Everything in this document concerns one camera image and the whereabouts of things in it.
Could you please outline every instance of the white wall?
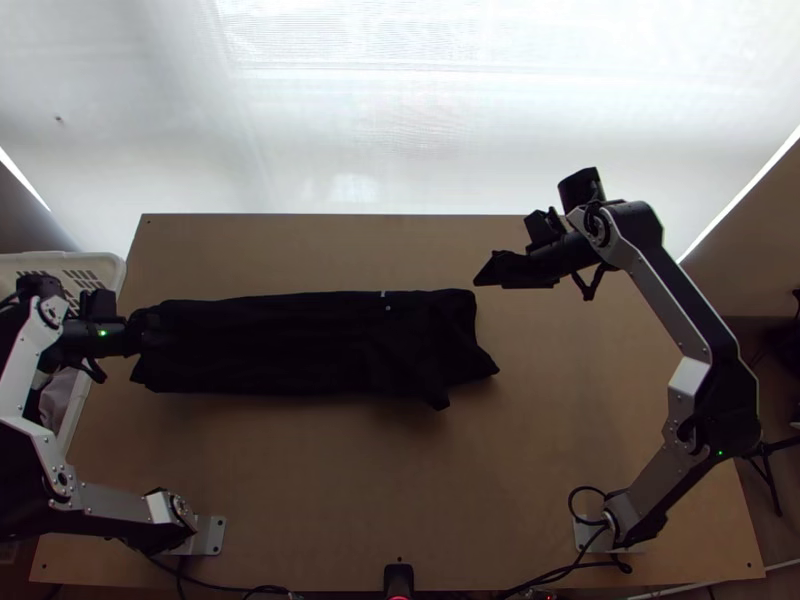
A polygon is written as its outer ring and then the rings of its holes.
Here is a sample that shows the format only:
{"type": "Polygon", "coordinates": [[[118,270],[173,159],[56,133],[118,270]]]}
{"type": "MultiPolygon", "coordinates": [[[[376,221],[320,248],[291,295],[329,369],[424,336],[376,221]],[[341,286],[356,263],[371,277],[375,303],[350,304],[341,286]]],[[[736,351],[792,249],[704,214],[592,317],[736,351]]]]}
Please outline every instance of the white wall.
{"type": "Polygon", "coordinates": [[[645,4],[16,0],[0,145],[123,256],[142,212],[527,214],[590,165],[677,256],[800,123],[800,7],[645,4]]]}

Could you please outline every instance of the brown tabletop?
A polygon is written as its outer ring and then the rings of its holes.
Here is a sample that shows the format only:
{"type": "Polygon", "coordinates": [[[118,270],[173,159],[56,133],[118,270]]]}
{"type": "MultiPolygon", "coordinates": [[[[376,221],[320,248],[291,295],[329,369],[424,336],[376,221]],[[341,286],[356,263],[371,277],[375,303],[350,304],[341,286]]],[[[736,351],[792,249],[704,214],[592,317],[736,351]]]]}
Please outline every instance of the brown tabletop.
{"type": "MultiPolygon", "coordinates": [[[[493,249],[522,249],[519,217],[152,215],[140,223],[120,313],[169,298],[330,290],[471,289],[493,249]]],[[[386,563],[420,589],[502,589],[576,555],[569,491],[628,485],[661,442],[678,353],[628,277],[594,302],[478,288],[478,339],[501,372],[452,389],[436,413],[371,397],[156,395],[103,363],[69,460],[82,479],[167,487],[228,518],[208,581],[375,590],[386,563]]],[[[741,487],[724,463],[671,512],[634,573],[586,569],[569,586],[763,577],[741,487]]],[[[172,585],[118,541],[44,536],[31,578],[172,585]]]]}

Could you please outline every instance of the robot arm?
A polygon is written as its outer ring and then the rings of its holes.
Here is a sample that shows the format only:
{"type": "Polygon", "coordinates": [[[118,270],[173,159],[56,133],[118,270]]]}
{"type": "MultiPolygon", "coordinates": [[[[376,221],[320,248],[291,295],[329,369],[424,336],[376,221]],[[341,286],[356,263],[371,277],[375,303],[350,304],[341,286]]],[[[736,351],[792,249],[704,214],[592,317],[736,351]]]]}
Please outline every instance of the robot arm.
{"type": "MultiPolygon", "coordinates": [[[[28,418],[29,391],[43,387],[66,357],[83,354],[92,362],[123,352],[112,340],[100,351],[96,338],[108,329],[99,328],[93,315],[65,318],[68,304],[56,278],[25,276],[17,288],[19,302],[0,307],[0,454],[13,457],[0,464],[0,540],[72,533],[118,538],[147,555],[218,554],[222,517],[196,515],[167,490],[131,494],[82,481],[55,434],[28,418]],[[72,333],[65,337],[65,331],[72,333]]],[[[112,292],[98,294],[106,300],[111,294],[113,303],[112,292]]],[[[83,298],[83,308],[96,298],[83,298]]],[[[121,339],[125,324],[114,316],[109,326],[121,339]]]]}
{"type": "Polygon", "coordinates": [[[761,435],[758,381],[736,338],[662,246],[663,229],[644,202],[605,200],[597,170],[559,184],[567,232],[553,209],[526,219],[526,255],[494,253],[476,285],[553,287],[571,275],[591,300],[606,271],[633,279],[683,354],[667,389],[663,442],[634,482],[609,494],[602,517],[614,547],[654,538],[667,511],[723,460],[751,450],[761,435]],[[590,285],[577,274],[597,264],[590,285]]]}

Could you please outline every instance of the black cable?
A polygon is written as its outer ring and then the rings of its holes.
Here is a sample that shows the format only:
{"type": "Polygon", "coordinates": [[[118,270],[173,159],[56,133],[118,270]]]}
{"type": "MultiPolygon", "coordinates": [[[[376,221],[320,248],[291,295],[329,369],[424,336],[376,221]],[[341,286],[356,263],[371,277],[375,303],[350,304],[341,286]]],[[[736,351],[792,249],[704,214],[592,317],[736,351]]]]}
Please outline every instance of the black cable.
{"type": "Polygon", "coordinates": [[[50,588],[50,591],[47,592],[44,596],[42,596],[42,600],[53,600],[56,596],[58,596],[58,592],[61,591],[61,588],[64,587],[60,583],[56,583],[53,587],[50,588]]]}
{"type": "Polygon", "coordinates": [[[195,579],[194,577],[192,577],[190,575],[186,575],[185,573],[180,572],[178,569],[173,569],[172,567],[169,567],[169,566],[165,565],[161,561],[156,560],[152,556],[146,556],[145,558],[147,560],[149,560],[151,563],[153,563],[155,566],[157,566],[159,569],[161,569],[162,571],[166,571],[167,573],[171,574],[173,577],[180,577],[180,579],[182,581],[188,581],[189,583],[193,583],[195,585],[199,585],[200,587],[208,588],[210,590],[218,590],[218,591],[221,591],[221,592],[239,592],[239,593],[246,594],[246,593],[251,592],[251,591],[253,591],[255,589],[258,589],[258,588],[262,588],[262,587],[263,588],[267,588],[267,587],[269,587],[269,588],[274,588],[275,591],[272,592],[272,593],[275,593],[275,594],[286,594],[287,596],[290,596],[290,595],[294,596],[294,594],[292,594],[287,588],[282,587],[280,585],[274,585],[274,586],[266,586],[266,585],[264,585],[264,586],[256,586],[255,588],[243,588],[243,587],[236,587],[236,586],[233,586],[233,585],[218,585],[216,583],[208,583],[207,581],[202,581],[200,579],[195,579]]]}
{"type": "Polygon", "coordinates": [[[610,529],[610,527],[609,527],[608,523],[604,523],[604,525],[602,527],[600,527],[597,531],[595,531],[592,534],[592,536],[587,540],[587,542],[583,546],[583,548],[581,548],[581,551],[578,552],[578,556],[575,558],[575,560],[571,564],[565,565],[563,567],[559,567],[557,569],[553,569],[552,571],[548,571],[547,573],[544,573],[543,575],[539,575],[538,577],[535,577],[534,579],[530,579],[530,580],[526,581],[525,583],[521,583],[519,585],[515,585],[513,588],[509,588],[509,589],[507,589],[507,590],[505,590],[503,592],[499,592],[497,594],[497,596],[495,596],[495,600],[506,600],[506,598],[510,598],[514,594],[517,594],[517,593],[519,593],[519,592],[521,592],[523,590],[527,590],[528,588],[531,588],[531,587],[534,587],[534,586],[537,586],[537,585],[546,585],[546,584],[550,584],[550,583],[555,583],[556,581],[564,579],[564,577],[566,577],[567,575],[569,575],[570,573],[572,573],[573,571],[576,571],[578,569],[588,569],[588,568],[592,568],[592,567],[617,567],[620,571],[622,571],[626,575],[629,575],[630,573],[633,572],[633,568],[629,564],[622,562],[619,559],[619,557],[617,557],[615,555],[612,555],[612,559],[611,560],[597,561],[597,562],[581,564],[581,560],[583,560],[583,557],[589,551],[589,547],[594,543],[594,541],[598,537],[600,537],[600,535],[602,533],[608,531],[609,529],[610,529]]]}
{"type": "Polygon", "coordinates": [[[578,556],[572,561],[571,564],[565,565],[563,567],[559,567],[557,569],[553,569],[552,571],[548,571],[534,579],[530,579],[525,583],[521,583],[519,585],[515,585],[513,588],[509,588],[503,592],[498,592],[497,596],[495,596],[495,600],[506,600],[506,598],[510,598],[514,594],[527,590],[537,585],[547,585],[550,583],[555,583],[556,581],[560,581],[564,579],[567,575],[576,571],[578,569],[589,569],[594,567],[616,567],[625,575],[630,575],[633,573],[633,567],[631,567],[628,563],[622,562],[622,560],[616,554],[611,554],[611,560],[603,560],[603,561],[596,561],[591,563],[581,563],[583,557],[589,551],[589,547],[595,542],[595,540],[600,537],[601,534],[611,529],[611,526],[605,520],[595,520],[591,521],[589,519],[584,519],[583,517],[579,517],[575,513],[575,509],[572,506],[572,502],[575,499],[575,496],[580,492],[594,492],[596,494],[600,494],[604,500],[608,498],[608,495],[603,492],[602,490],[591,486],[591,485],[580,485],[576,487],[569,493],[567,496],[567,508],[569,508],[569,512],[572,515],[572,518],[575,519],[578,523],[583,523],[584,525],[590,525],[594,527],[598,527],[597,531],[595,531],[592,536],[587,540],[587,542],[581,546],[580,552],[578,552],[578,556]]]}
{"type": "Polygon", "coordinates": [[[597,489],[591,485],[579,485],[574,490],[569,493],[567,496],[567,508],[569,508],[569,514],[572,515],[572,518],[575,519],[578,523],[583,523],[584,525],[605,525],[606,522],[603,519],[598,519],[596,521],[589,521],[588,519],[584,519],[583,517],[579,517],[575,514],[575,509],[572,506],[572,501],[575,499],[575,496],[580,492],[595,492],[596,494],[600,494],[603,497],[603,500],[606,499],[606,495],[601,490],[597,489]]]}
{"type": "Polygon", "coordinates": [[[186,600],[186,594],[183,593],[183,569],[186,567],[186,557],[181,556],[178,559],[178,568],[175,572],[175,589],[178,590],[178,598],[186,600]]]}

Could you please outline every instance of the white laundry basket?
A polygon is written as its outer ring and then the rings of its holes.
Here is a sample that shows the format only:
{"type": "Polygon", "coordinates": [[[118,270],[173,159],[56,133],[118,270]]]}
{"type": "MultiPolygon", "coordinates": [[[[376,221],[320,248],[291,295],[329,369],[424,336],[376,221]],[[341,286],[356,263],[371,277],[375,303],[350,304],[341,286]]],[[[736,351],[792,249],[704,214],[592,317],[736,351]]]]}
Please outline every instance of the white laundry basket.
{"type": "MultiPolygon", "coordinates": [[[[78,311],[81,292],[109,289],[119,293],[125,279],[125,261],[109,253],[24,252],[0,254],[0,298],[16,289],[17,277],[28,273],[52,275],[64,286],[70,309],[78,311]]],[[[72,388],[67,411],[58,432],[58,443],[66,453],[75,433],[92,380],[79,373],[72,388]]]]}

